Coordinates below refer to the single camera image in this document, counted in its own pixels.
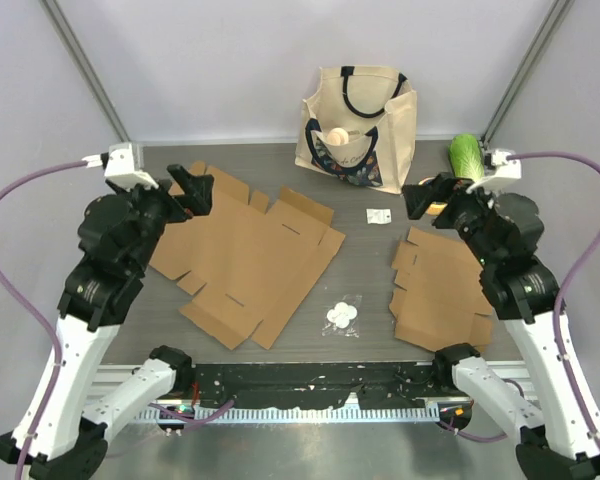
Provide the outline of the large cardboard box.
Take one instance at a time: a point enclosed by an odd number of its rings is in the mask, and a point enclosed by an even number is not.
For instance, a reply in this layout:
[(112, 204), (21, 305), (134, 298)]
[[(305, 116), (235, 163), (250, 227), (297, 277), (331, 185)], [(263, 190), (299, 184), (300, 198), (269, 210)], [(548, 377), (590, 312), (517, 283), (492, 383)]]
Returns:
[(203, 162), (212, 210), (166, 227), (151, 267), (190, 295), (180, 313), (230, 350), (250, 339), (272, 347), (338, 253), (334, 212), (283, 186), (261, 191)]

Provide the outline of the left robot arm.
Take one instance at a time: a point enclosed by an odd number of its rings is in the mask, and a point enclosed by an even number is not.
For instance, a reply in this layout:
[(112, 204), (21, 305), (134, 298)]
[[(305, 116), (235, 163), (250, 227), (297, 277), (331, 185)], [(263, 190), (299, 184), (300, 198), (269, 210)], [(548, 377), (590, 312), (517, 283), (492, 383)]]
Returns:
[(137, 178), (94, 199), (78, 228), (83, 256), (68, 275), (50, 324), (0, 271), (0, 282), (43, 326), (52, 350), (26, 414), (0, 435), (0, 460), (17, 478), (89, 479), (118, 433), (153, 400), (185, 397), (193, 385), (192, 359), (155, 348), (136, 373), (98, 404), (86, 399), (98, 367), (143, 288), (149, 261), (167, 225), (206, 216), (214, 178), (181, 165), (170, 177)]

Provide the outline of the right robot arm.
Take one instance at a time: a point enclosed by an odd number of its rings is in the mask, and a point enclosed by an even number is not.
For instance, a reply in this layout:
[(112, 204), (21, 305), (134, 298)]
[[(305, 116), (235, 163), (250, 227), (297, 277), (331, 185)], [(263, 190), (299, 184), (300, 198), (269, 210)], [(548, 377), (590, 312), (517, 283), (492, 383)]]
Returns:
[(560, 286), (535, 254), (544, 232), (536, 204), (448, 173), (404, 185), (402, 194), (412, 220), (444, 204), (432, 224), (456, 231), (481, 266), (482, 291), (522, 355), (537, 401), (525, 400), (468, 344), (436, 352), (435, 389), (475, 400), (513, 442), (526, 478), (600, 477), (600, 410), (567, 337)]

